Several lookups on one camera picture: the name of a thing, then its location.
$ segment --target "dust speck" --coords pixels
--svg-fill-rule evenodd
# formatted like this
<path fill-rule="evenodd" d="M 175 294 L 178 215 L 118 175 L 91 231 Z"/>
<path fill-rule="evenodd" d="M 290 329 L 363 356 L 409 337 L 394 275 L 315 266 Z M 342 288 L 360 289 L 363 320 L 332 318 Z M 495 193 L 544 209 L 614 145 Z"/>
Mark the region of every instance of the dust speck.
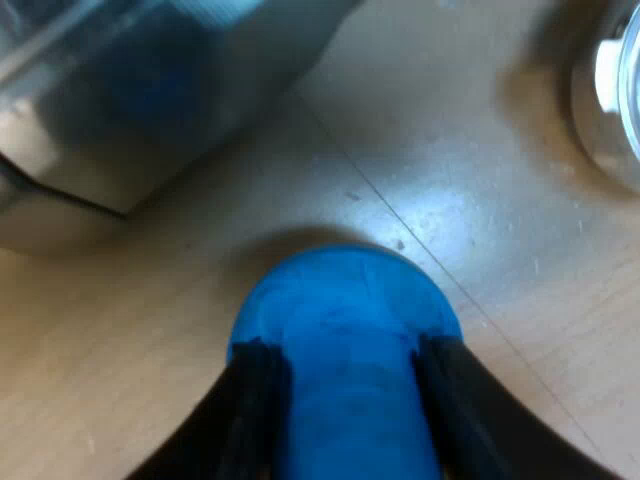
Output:
<path fill-rule="evenodd" d="M 96 454 L 96 441 L 90 433 L 87 433 L 87 450 L 91 455 Z"/>
<path fill-rule="evenodd" d="M 362 198 L 360 198 L 360 195 L 356 195 L 353 192 L 346 192 L 345 196 L 351 200 L 353 200 L 354 202 L 359 202 L 360 200 L 362 200 Z"/>

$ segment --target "blue object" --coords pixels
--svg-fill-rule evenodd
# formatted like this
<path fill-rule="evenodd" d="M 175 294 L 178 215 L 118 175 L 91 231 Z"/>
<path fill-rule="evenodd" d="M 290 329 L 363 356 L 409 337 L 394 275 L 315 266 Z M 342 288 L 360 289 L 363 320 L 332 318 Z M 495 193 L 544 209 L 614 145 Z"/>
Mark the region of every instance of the blue object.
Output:
<path fill-rule="evenodd" d="M 269 273 L 230 346 L 260 338 L 291 363 L 274 478 L 442 478 L 410 361 L 421 333 L 462 337 L 438 287 L 396 255 L 334 247 Z"/>

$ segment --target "silver container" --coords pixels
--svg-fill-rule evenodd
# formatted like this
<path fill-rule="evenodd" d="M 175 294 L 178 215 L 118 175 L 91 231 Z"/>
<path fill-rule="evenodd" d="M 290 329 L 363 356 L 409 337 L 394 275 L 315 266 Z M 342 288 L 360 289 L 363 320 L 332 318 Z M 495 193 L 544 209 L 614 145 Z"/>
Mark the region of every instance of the silver container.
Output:
<path fill-rule="evenodd" d="M 576 64 L 572 107 L 587 153 L 602 170 L 640 192 L 640 106 L 637 1 L 614 1 L 588 54 Z"/>
<path fill-rule="evenodd" d="M 356 3 L 0 0 L 0 246 L 121 223 L 313 65 Z M 54 218 L 50 199 L 73 208 Z"/>

